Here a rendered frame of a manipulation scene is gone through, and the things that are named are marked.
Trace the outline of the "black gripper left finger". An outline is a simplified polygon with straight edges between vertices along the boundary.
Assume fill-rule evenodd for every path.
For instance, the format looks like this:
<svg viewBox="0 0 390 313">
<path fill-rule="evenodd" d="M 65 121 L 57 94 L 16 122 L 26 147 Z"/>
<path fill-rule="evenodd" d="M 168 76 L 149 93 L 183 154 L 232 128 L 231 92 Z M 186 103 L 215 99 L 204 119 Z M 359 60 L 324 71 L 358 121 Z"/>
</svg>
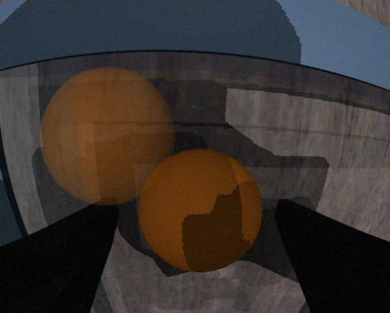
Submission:
<svg viewBox="0 0 390 313">
<path fill-rule="evenodd" d="M 118 214 L 91 203 L 0 246 L 0 313 L 91 313 Z"/>
</svg>

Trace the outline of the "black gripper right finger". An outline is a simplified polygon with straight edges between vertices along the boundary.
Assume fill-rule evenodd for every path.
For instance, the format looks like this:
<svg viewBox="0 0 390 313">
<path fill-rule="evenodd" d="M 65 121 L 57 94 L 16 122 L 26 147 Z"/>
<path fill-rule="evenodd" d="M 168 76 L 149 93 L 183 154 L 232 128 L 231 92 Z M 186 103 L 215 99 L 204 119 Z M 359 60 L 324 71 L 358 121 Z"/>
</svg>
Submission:
<svg viewBox="0 0 390 313">
<path fill-rule="evenodd" d="M 275 219 L 310 313 L 390 313 L 390 241 L 289 199 Z"/>
</svg>

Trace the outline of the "low clear glass wall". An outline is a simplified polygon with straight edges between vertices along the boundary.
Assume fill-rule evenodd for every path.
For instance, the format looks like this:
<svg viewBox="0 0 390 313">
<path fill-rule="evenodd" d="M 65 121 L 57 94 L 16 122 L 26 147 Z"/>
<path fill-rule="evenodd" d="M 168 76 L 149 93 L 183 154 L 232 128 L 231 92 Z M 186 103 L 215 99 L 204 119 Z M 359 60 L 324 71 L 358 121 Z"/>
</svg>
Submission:
<svg viewBox="0 0 390 313">
<path fill-rule="evenodd" d="M 67 80 L 73 78 L 75 73 L 105 66 L 272 76 L 275 79 L 340 89 L 390 104 L 390 92 L 368 83 L 365 85 L 361 81 L 298 65 L 223 54 L 138 51 L 60 58 L 6 69 L 0 72 L 1 139 L 11 188 L 28 235 L 88 206 L 87 202 L 69 195 L 50 175 L 43 161 L 40 129 L 50 99 Z"/>
</svg>

